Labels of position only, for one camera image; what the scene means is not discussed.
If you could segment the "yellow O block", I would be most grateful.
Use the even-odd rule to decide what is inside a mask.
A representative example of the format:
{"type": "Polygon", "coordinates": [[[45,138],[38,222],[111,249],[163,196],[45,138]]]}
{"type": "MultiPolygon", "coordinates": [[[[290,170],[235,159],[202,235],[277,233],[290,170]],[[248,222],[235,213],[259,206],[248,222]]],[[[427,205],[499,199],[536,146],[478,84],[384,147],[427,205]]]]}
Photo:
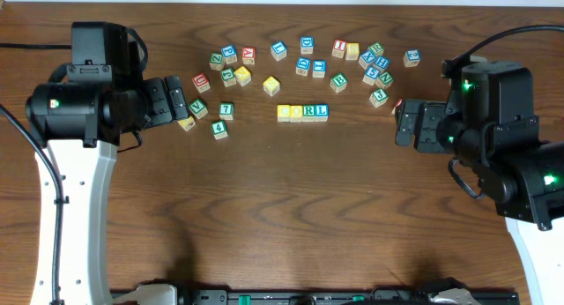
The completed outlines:
{"type": "Polygon", "coordinates": [[[300,123],[300,122],[303,121],[303,106],[302,105],[291,105],[290,106],[289,121],[291,123],[300,123]]]}

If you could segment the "yellow C block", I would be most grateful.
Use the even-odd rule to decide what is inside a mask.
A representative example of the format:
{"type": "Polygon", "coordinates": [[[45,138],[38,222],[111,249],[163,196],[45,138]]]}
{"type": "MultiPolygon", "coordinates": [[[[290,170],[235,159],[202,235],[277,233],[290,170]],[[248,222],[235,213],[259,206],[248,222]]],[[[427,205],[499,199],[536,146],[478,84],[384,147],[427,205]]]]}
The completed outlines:
{"type": "Polygon", "coordinates": [[[277,119],[279,122],[286,123],[290,121],[290,105],[277,105],[277,119]]]}

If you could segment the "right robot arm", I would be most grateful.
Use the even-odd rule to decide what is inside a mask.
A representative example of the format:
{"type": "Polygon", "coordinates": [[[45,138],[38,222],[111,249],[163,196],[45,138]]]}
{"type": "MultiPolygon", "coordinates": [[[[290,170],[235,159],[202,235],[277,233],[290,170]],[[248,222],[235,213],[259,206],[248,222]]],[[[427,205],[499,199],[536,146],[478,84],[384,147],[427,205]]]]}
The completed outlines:
{"type": "Polygon", "coordinates": [[[399,100],[397,145],[450,155],[470,197],[491,198],[521,258],[531,300],[563,302],[563,145],[539,138],[531,99],[399,100]]]}

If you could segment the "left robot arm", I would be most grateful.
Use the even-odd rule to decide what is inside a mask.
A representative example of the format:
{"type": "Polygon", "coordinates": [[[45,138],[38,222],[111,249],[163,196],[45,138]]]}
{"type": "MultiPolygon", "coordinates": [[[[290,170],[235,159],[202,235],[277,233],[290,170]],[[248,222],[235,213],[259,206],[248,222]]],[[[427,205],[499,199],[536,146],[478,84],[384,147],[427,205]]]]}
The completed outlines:
{"type": "Polygon", "coordinates": [[[114,304],[108,192],[123,133],[185,120],[178,76],[47,83],[26,103],[41,182],[33,304],[114,304]]]}

